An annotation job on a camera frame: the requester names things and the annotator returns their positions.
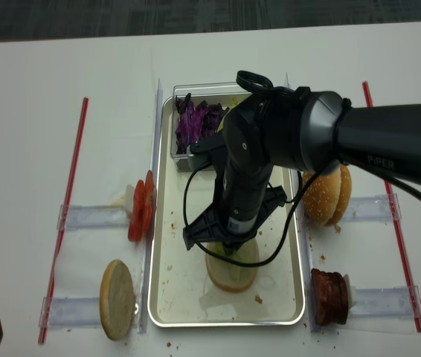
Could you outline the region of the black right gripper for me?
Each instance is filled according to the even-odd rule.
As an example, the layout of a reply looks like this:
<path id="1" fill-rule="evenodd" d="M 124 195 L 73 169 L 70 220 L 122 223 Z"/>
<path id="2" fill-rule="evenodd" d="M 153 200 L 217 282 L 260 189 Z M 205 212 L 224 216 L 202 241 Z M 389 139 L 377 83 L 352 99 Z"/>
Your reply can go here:
<path id="1" fill-rule="evenodd" d="M 186 249 L 196 243 L 220 242 L 229 257 L 255 238 L 260 226 L 287 200 L 281 186 L 267 187 L 273 167 L 267 164 L 248 175 L 227 163 L 215 171 L 213 201 L 183 229 Z"/>

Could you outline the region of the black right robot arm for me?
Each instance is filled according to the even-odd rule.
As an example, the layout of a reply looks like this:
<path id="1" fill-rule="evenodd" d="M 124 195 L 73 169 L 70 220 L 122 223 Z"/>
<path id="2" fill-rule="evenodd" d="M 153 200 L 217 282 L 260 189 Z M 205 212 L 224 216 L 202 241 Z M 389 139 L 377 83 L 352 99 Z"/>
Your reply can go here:
<path id="1" fill-rule="evenodd" d="M 275 167 L 322 176 L 352 164 L 421 200 L 421 104 L 354 108 L 332 91 L 277 87 L 253 93 L 222 123 L 187 148 L 195 170 L 216 172 L 211 204 L 184 224 L 188 248 L 237 250 L 253 239 L 286 203 L 282 187 L 268 186 Z"/>

